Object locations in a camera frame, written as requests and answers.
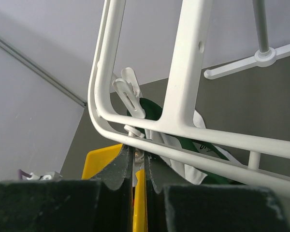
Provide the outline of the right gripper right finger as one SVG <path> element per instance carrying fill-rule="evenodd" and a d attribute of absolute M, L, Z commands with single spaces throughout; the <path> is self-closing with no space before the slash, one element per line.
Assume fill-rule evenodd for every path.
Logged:
<path fill-rule="evenodd" d="M 145 153 L 150 232 L 290 232 L 290 200 L 247 185 L 193 185 Z"/>

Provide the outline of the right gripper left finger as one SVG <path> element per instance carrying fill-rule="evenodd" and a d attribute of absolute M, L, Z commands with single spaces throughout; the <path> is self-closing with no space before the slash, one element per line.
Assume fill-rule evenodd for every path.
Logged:
<path fill-rule="evenodd" d="M 132 231 L 133 149 L 88 180 L 0 182 L 0 232 Z"/>

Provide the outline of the green and white sock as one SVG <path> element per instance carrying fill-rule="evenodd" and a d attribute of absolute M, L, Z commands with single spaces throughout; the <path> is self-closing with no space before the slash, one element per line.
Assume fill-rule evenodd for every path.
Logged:
<path fill-rule="evenodd" d="M 145 118 L 157 121 L 162 114 L 162 107 L 155 102 L 140 98 L 140 105 L 145 112 Z M 162 143 L 165 145 L 171 145 L 179 147 L 192 152 L 197 152 L 205 155 L 212 156 L 214 158 L 220 158 L 222 160 L 230 161 L 234 164 L 240 164 L 240 162 L 232 156 L 228 151 L 212 144 L 209 142 L 192 140 L 189 138 L 168 135 L 165 133 L 160 133 L 152 130 L 138 128 L 139 131 L 145 134 L 145 138 L 153 142 Z M 198 170 L 193 166 L 188 164 L 183 164 L 178 161 L 162 157 L 162 159 L 180 176 L 184 177 L 187 181 L 192 184 L 230 184 L 230 185 L 240 185 L 240 182 L 228 179 L 226 177 L 213 174 L 208 171 Z"/>

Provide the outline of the white clip hanger frame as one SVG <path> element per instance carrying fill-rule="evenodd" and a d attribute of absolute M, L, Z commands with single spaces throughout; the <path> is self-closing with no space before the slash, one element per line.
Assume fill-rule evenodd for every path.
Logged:
<path fill-rule="evenodd" d="M 182 2 L 163 112 L 159 120 L 117 114 L 110 101 L 110 83 L 125 10 L 125 1 L 107 0 L 103 6 L 96 51 L 88 84 L 90 119 L 104 137 L 176 160 L 204 171 L 248 185 L 271 188 L 290 198 L 290 177 L 259 169 L 261 154 L 290 159 L 290 142 L 225 131 L 197 128 L 193 124 L 212 2 Z M 248 165 L 235 165 L 203 154 L 151 140 L 131 137 L 114 130 L 115 122 L 165 134 L 187 137 L 249 151 Z"/>

